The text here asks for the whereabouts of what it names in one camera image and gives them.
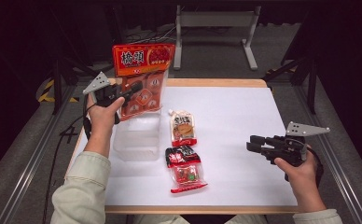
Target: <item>white sleeve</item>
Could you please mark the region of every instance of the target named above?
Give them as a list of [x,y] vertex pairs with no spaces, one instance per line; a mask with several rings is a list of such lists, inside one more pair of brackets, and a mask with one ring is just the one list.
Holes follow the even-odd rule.
[[296,224],[342,224],[341,217],[335,209],[312,213],[299,213],[293,216]]
[[52,196],[50,223],[105,223],[105,188],[111,162],[94,153],[81,152]]

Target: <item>gray floor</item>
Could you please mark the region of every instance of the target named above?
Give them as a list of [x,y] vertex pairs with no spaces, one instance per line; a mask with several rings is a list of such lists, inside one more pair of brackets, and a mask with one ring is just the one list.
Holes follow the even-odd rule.
[[[224,34],[214,33],[212,30],[194,29],[186,32],[183,36],[183,61],[179,71],[170,69],[170,77],[210,77],[210,78],[260,78],[265,72],[280,66],[284,53],[298,30],[297,25],[293,26],[259,26],[256,30],[252,44],[258,70],[251,71],[248,68],[244,50],[241,46],[241,39],[245,31],[232,28]],[[60,132],[66,129],[70,123],[81,115],[82,111],[82,90],[87,85],[88,80],[82,78],[74,89],[69,89],[72,96],[80,97],[77,103],[67,103],[60,116],[52,116],[53,103],[41,103],[41,106],[25,125],[6,156],[0,163],[0,217],[1,220],[8,220],[8,223],[38,223],[42,222],[45,206],[45,195],[49,181],[50,166],[56,146],[60,140]],[[305,108],[304,98],[300,98],[301,92],[306,92],[305,85],[301,88],[291,87],[287,82],[287,75],[283,75],[268,83],[273,87],[273,97],[278,106],[285,126],[289,121],[312,124],[312,117],[309,116]],[[37,96],[42,92],[42,88],[37,90]],[[320,83],[317,85],[316,93],[316,116],[323,127],[330,127],[331,133],[327,134],[327,140],[334,154],[344,171],[345,180],[348,181],[354,191],[343,192],[341,183],[337,178],[337,172],[331,170],[330,162],[326,159],[322,151],[322,142],[319,137],[309,137],[307,141],[317,150],[323,163],[325,164],[325,174],[323,176],[320,192],[323,199],[330,208],[336,208],[341,214],[343,223],[362,223],[357,221],[354,215],[355,206],[362,208],[362,160],[360,160],[353,143],[328,100],[325,91]],[[20,176],[32,155],[35,154],[37,146],[42,143],[42,136],[48,130],[48,124],[58,119],[57,125],[53,127],[53,134],[48,138],[48,146],[43,148],[42,160],[37,165],[36,170],[31,173],[31,178],[26,181],[28,188],[23,192],[14,205],[14,211],[9,218],[2,214],[7,205],[13,189],[17,186]],[[78,133],[81,122],[74,125],[74,133]],[[54,169],[50,194],[63,182],[63,176],[67,169],[68,162],[72,156],[77,136],[73,136],[70,142],[67,137],[62,140],[58,151],[56,166]],[[347,197],[357,198],[357,202],[349,203]],[[47,223],[53,211],[50,198],[48,204]],[[268,215],[270,223],[292,223],[291,215]],[[108,215],[107,223],[125,223],[126,216]]]

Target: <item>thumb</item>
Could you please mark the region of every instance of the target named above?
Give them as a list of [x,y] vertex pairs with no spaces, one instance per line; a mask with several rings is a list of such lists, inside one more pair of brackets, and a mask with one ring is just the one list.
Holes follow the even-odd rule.
[[119,97],[108,108],[115,113],[120,109],[120,107],[123,105],[123,103],[125,103],[125,98]]
[[289,173],[292,172],[292,170],[295,168],[293,167],[291,164],[289,164],[288,162],[286,162],[285,160],[281,159],[281,158],[276,158],[274,159],[274,163],[282,170],[284,171],[288,176]]

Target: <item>table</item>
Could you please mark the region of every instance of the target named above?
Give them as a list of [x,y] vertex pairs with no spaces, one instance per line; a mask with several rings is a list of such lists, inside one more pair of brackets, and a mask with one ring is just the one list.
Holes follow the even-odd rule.
[[[260,79],[169,78],[162,99],[161,156],[157,161],[125,162],[111,149],[106,213],[296,213],[297,203],[284,173],[245,148],[252,134],[285,134],[272,92],[265,87]],[[200,100],[191,97],[194,93]],[[202,159],[203,178],[208,182],[202,189],[170,192],[173,180],[164,159],[164,149],[171,146],[170,116],[163,113],[170,107],[185,109],[195,117],[198,144],[193,148]],[[81,132],[70,165],[86,142]]]

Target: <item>clear plastic container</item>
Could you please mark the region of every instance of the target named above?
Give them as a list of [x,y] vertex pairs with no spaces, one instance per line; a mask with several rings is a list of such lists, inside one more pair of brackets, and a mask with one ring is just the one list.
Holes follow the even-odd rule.
[[159,158],[160,110],[147,112],[117,125],[113,149],[123,161]]

